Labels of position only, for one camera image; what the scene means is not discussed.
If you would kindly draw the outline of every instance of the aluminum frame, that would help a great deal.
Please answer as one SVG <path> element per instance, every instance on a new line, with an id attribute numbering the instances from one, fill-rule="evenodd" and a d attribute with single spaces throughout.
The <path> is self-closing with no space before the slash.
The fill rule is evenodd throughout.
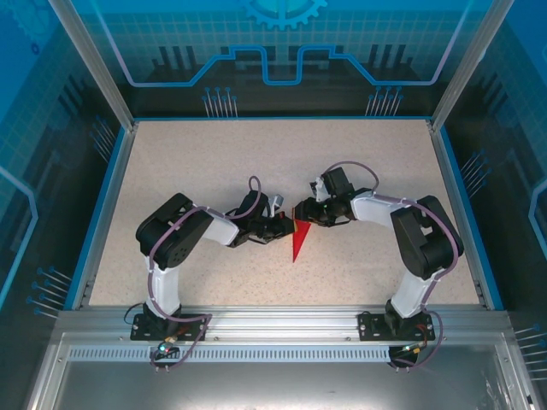
<path id="1" fill-rule="evenodd" d="M 85 258 L 81 280 L 79 281 L 76 290 L 76 297 L 70 307 L 72 309 L 80 308 L 80 304 L 85 304 L 86 302 L 84 301 L 87 301 L 90 297 L 90 294 L 87 294 L 86 291 L 88 290 L 89 292 L 92 289 L 92 283 L 97 276 L 104 245 L 106 244 L 106 239 L 109 234 L 110 222 L 114 215 L 116 202 L 118 200 L 118 195 L 120 194 L 121 183 L 123 182 L 127 164 L 129 163 L 131 149 L 137 135 L 137 129 L 138 127 L 135 126 L 130 132 L 126 131 L 123 135 L 120 152 L 116 158 L 109 187 L 106 196 L 104 197 L 103 208 L 99 214 L 97 229 L 93 234 L 91 245 L 87 257 Z"/>
<path id="2" fill-rule="evenodd" d="M 520 369 L 522 360 L 507 313 L 468 305 L 432 308 L 443 317 L 443 344 L 496 347 L 500 377 L 507 384 L 514 408 L 530 409 L 526 372 Z M 377 306 L 185 307 L 183 313 L 214 315 L 201 346 L 252 349 L 257 345 L 290 345 L 345 349 L 348 346 L 393 345 L 390 342 L 359 342 L 356 316 L 365 310 L 380 313 L 383 309 Z M 155 343 L 128 340 L 130 326 L 121 319 L 125 311 L 124 307 L 119 307 L 61 312 L 27 408 L 45 410 L 55 406 L 72 347 L 133 349 L 135 346 L 155 346 Z"/>
<path id="3" fill-rule="evenodd" d="M 450 166 L 449 154 L 440 131 L 434 130 L 431 124 L 429 127 L 433 148 L 435 149 L 435 154 L 437 155 L 438 164 L 443 176 L 444 186 L 446 187 L 450 205 L 452 206 L 452 211 L 454 212 L 454 218 L 456 219 L 456 224 L 460 231 L 460 237 L 462 238 L 463 246 L 465 248 L 465 256 L 468 258 L 471 276 L 479 284 L 481 290 L 481 292 L 478 292 L 479 298 L 482 297 L 486 307 L 493 310 L 495 309 L 495 303 L 491 296 L 488 281 L 486 280 L 485 269 L 480 261 L 477 244 L 475 243 L 471 230 L 471 225 L 465 215 L 462 195 L 466 194 L 465 192 L 460 193 L 458 190 L 456 174 L 454 169 Z"/>
<path id="4" fill-rule="evenodd" d="M 438 102 L 435 112 L 432 116 L 433 130 L 438 132 L 448 118 L 450 111 L 456 105 L 463 89 L 468 84 L 475 68 L 482 60 L 486 49 L 497 33 L 497 30 L 505 20 L 505 16 L 511 9 L 514 0 L 493 0 L 492 5 L 486 12 L 485 18 L 480 23 L 480 27 L 475 33 L 471 44 L 466 50 L 465 55 L 460 61 L 454 76 L 450 80 L 446 91 Z"/>
<path id="5" fill-rule="evenodd" d="M 49 0 L 49 2 L 116 118 L 121 126 L 130 132 L 135 123 L 131 111 L 72 2 L 70 0 Z"/>

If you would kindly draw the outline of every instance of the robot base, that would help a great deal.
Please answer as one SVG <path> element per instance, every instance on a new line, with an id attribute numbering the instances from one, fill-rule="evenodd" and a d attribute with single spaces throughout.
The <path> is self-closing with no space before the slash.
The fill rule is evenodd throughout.
<path id="1" fill-rule="evenodd" d="M 190 319 L 200 316 L 195 314 L 180 314 L 180 309 L 173 313 L 173 316 L 181 319 Z M 204 321 L 178 323 L 155 316 L 148 308 L 144 313 L 136 314 L 133 319 L 131 340 L 135 341 L 163 341 L 167 337 L 176 337 L 179 342 L 193 342 L 196 340 Z M 205 340 L 205 331 L 200 341 Z"/>
<path id="2" fill-rule="evenodd" d="M 392 330 L 392 326 L 386 320 L 385 313 L 363 312 L 357 316 L 361 342 L 420 342 L 424 340 L 424 335 L 416 327 L 417 325 L 424 325 L 427 328 L 427 341 L 435 340 L 431 316 L 425 313 L 418 313 L 412 318 L 402 319 L 397 332 Z"/>

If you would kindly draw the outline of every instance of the metal plate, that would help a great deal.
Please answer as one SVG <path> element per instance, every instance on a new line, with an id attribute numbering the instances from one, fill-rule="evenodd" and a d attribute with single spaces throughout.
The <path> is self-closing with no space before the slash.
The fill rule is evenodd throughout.
<path id="1" fill-rule="evenodd" d="M 199 313 L 180 315 L 182 319 L 195 318 L 196 316 L 199 316 Z M 181 331 L 181 333 L 178 335 L 179 342 L 193 342 L 194 340 L 196 340 L 197 335 L 201 330 L 201 325 L 203 325 L 202 321 L 179 324 L 179 331 Z M 207 332 L 205 331 L 199 340 L 205 340 L 206 333 Z M 161 340 L 165 339 L 165 337 L 165 333 L 160 329 L 154 327 L 151 322 L 146 320 L 144 314 L 140 313 L 135 315 L 133 319 L 133 326 L 131 329 L 131 340 L 160 342 Z"/>
<path id="2" fill-rule="evenodd" d="M 418 313 L 414 317 L 404 320 L 404 329 L 399 336 L 393 336 L 391 329 L 385 322 L 384 314 L 373 314 L 363 312 L 357 316 L 359 326 L 359 340 L 362 342 L 421 342 L 424 340 L 422 331 L 416 328 L 417 325 L 424 325 L 427 330 L 427 340 L 435 340 L 435 329 L 431 316 L 425 313 Z"/>

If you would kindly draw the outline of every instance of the black mounting bracket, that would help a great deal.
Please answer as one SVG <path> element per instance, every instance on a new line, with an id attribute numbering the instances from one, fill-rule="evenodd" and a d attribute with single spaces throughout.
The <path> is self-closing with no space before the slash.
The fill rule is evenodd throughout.
<path id="1" fill-rule="evenodd" d="M 190 319 L 195 318 L 196 316 L 201 316 L 200 313 L 195 314 L 179 314 L 177 315 L 181 319 Z M 199 334 L 202 328 L 200 326 L 205 326 L 205 319 L 198 322 L 190 323 L 178 323 L 178 322 L 169 322 L 169 332 L 166 332 L 166 329 L 158 326 L 157 323 L 150 320 L 143 313 L 136 314 L 133 318 L 133 325 L 131 329 L 131 340 L 135 341 L 157 341 L 160 342 L 166 337 L 177 335 L 177 340 L 179 342 L 193 342 L 196 340 L 197 335 Z M 205 340 L 205 331 L 200 341 Z"/>
<path id="2" fill-rule="evenodd" d="M 416 327 L 424 325 L 427 329 L 427 341 L 435 340 L 435 329 L 431 315 L 418 313 L 412 318 L 403 319 L 396 335 L 385 319 L 385 313 L 363 312 L 357 315 L 357 329 L 361 342 L 421 342 L 424 334 Z"/>

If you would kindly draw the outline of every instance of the cable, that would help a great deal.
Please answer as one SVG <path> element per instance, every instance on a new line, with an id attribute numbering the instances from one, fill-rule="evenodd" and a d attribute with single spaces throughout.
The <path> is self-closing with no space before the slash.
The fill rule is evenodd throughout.
<path id="1" fill-rule="evenodd" d="M 177 230 L 189 217 L 191 217 L 193 214 L 195 214 L 199 211 L 207 211 L 207 212 L 210 212 L 210 213 L 219 214 L 221 217 L 227 218 L 229 220 L 237 220 L 237 219 L 243 218 L 243 217 L 247 216 L 248 214 L 250 214 L 251 212 L 253 212 L 254 209 L 256 208 L 256 205 L 260 201 L 260 197 L 261 197 L 261 193 L 262 193 L 262 186 L 261 186 L 261 183 L 260 183 L 260 179 L 258 179 L 258 177 L 256 177 L 255 175 L 253 175 L 249 178 L 249 189 L 252 190 L 251 182 L 252 182 L 253 179 L 256 181 L 256 183 L 258 185 L 257 186 L 257 191 L 258 192 L 257 192 L 257 195 L 256 195 L 255 202 L 253 203 L 253 205 L 247 211 L 245 211 L 244 213 L 242 213 L 240 215 L 229 217 L 229 216 L 226 216 L 224 214 L 220 214 L 218 211 L 215 211 L 214 209 L 211 209 L 211 208 L 206 208 L 206 207 L 192 208 L 188 212 L 186 212 L 184 215 L 182 215 L 173 225 L 171 225 L 171 227 L 169 227 L 169 229 L 167 229 L 165 231 L 165 233 L 158 239 L 156 244 L 150 250 L 150 253 L 149 253 L 149 272 L 148 272 L 148 296 L 150 297 L 150 301 L 152 302 L 152 305 L 154 306 L 156 311 L 161 316 L 163 316 L 165 319 L 171 320 L 171 321 L 177 322 L 177 323 L 191 323 L 191 322 L 198 322 L 198 321 L 201 321 L 201 320 L 205 320 L 205 323 L 203 324 L 203 328 L 199 331 L 199 333 L 196 337 L 196 340 L 190 346 L 190 348 L 188 349 L 186 354 L 184 356 L 182 356 L 182 358 L 178 362 L 176 362 L 174 365 L 170 366 L 170 368 L 180 366 L 188 358 L 188 356 L 190 356 L 192 350 L 196 347 L 197 342 L 199 341 L 199 339 L 201 339 L 201 337 L 203 336 L 203 334 L 207 330 L 207 328 L 209 326 L 209 322 L 213 318 L 213 315 L 212 314 L 202 314 L 202 315 L 196 316 L 194 318 L 183 319 L 183 318 L 176 318 L 174 316 L 171 316 L 171 315 L 165 313 L 162 310 L 162 308 L 160 307 L 160 305 L 158 305 L 158 303 L 156 302 L 156 297 L 154 296 L 154 289 L 153 289 L 153 277 L 154 277 L 154 268 L 155 268 L 154 256 L 156 256 L 157 250 L 160 248 L 160 246 L 162 246 L 162 243 L 169 237 L 169 235 L 171 235 L 175 230 Z M 156 361 L 154 360 L 155 357 L 156 357 L 156 352 L 154 352 L 152 354 L 152 356 L 150 357 L 150 364 L 152 366 L 155 366 L 156 368 L 158 368 L 157 365 L 156 365 Z"/>
<path id="2" fill-rule="evenodd" d="M 203 333 L 205 333 L 205 330 L 209 327 L 209 322 L 211 321 L 212 319 L 212 315 L 209 316 L 208 319 L 205 320 L 205 323 L 203 324 L 203 328 L 199 331 L 199 333 L 197 334 L 196 336 L 196 339 L 194 340 L 194 342 L 191 344 L 190 348 L 188 350 L 186 350 L 186 353 L 184 353 L 184 355 L 180 358 L 179 361 L 173 363 L 171 366 L 166 366 L 166 370 L 169 370 L 169 369 L 174 369 L 180 365 L 182 365 L 186 359 L 188 359 L 191 355 L 191 352 L 194 351 L 194 349 L 196 348 L 197 346 L 197 342 L 199 342 L 199 340 L 202 338 L 203 336 Z M 152 352 L 152 355 L 150 357 L 150 364 L 155 367 L 156 369 L 159 368 L 159 366 L 157 365 L 157 362 L 156 362 L 156 354 L 157 354 L 157 350 Z"/>
<path id="3" fill-rule="evenodd" d="M 421 300 L 421 306 L 422 309 L 425 308 L 427 299 L 429 299 L 429 296 L 432 294 L 433 289 L 435 288 L 435 285 L 437 282 L 447 275 L 448 273 L 452 272 L 454 268 L 456 267 L 456 264 L 458 262 L 458 245 L 456 244 L 456 239 L 454 238 L 454 235 L 452 235 L 452 232 L 450 232 L 450 229 L 448 226 L 432 211 L 424 207 L 423 205 L 419 204 L 416 201 L 410 201 L 406 198 L 394 198 L 392 196 L 385 196 L 385 195 L 374 195 L 375 198 L 380 199 L 381 201 L 391 202 L 391 203 L 402 203 L 405 205 L 409 205 L 411 207 L 419 209 L 421 212 L 429 216 L 435 223 L 438 225 L 439 228 L 443 231 L 444 235 L 448 238 L 450 242 L 450 247 L 452 248 L 452 262 L 450 265 L 442 271 L 431 283 L 429 288 L 426 290 L 426 293 L 424 294 L 424 297 Z"/>
<path id="4" fill-rule="evenodd" d="M 329 168 L 327 168 L 325 173 L 328 173 L 329 171 L 331 171 L 335 167 L 339 167 L 340 165 L 357 165 L 358 167 L 365 168 L 367 171 L 369 171 L 372 174 L 372 176 L 374 177 L 374 181 L 376 181 L 376 183 L 374 184 L 374 187 L 372 188 L 372 191 L 375 192 L 376 189 L 378 188 L 379 178 L 378 178 L 378 175 L 376 174 L 376 172 L 371 167 L 369 167 L 368 165 L 362 164 L 362 163 L 357 162 L 357 161 L 340 161 L 340 162 L 337 162 L 336 164 L 332 164 Z"/>
<path id="5" fill-rule="evenodd" d="M 262 185 L 260 183 L 260 179 L 258 179 L 257 176 L 253 175 L 252 177 L 249 178 L 249 189 L 250 190 L 253 190 L 253 185 L 251 184 L 251 181 L 253 179 L 256 181 L 256 185 L 257 185 L 257 187 L 256 187 L 257 193 L 256 193 L 255 202 L 252 204 L 252 206 L 249 209 L 247 209 L 242 214 L 234 215 L 234 216 L 226 216 L 227 220 L 239 220 L 241 218 L 244 218 L 245 216 L 247 216 L 248 214 L 250 214 L 251 212 L 253 212 L 255 210 L 256 205 L 258 205 L 258 202 L 260 201 L 260 197 L 262 196 Z"/>
<path id="6" fill-rule="evenodd" d="M 425 308 L 422 308 L 422 312 L 432 314 L 433 316 L 435 316 L 437 318 L 437 320 L 438 320 L 438 340 L 437 340 L 437 344 L 435 344 L 435 347 L 433 348 L 431 353 L 424 360 L 422 360 L 418 364 L 415 364 L 415 365 L 413 364 L 411 366 L 413 369 L 418 369 L 420 367 L 425 366 L 426 363 L 429 362 L 435 354 L 437 354 L 438 350 L 441 347 L 441 343 L 443 342 L 443 337 L 444 337 L 444 325 L 443 325 L 443 320 L 441 319 L 440 314 L 438 314 L 434 310 L 427 310 Z"/>
<path id="7" fill-rule="evenodd" d="M 142 302 L 139 302 L 139 303 L 135 303 L 134 305 L 130 306 L 127 310 L 126 310 L 126 314 L 123 315 L 123 321 L 126 322 L 128 325 L 132 325 L 132 323 L 129 323 L 127 321 L 127 315 L 129 314 L 129 312 L 131 312 L 134 308 L 136 308 L 137 306 L 139 305 L 144 305 L 144 303 Z"/>

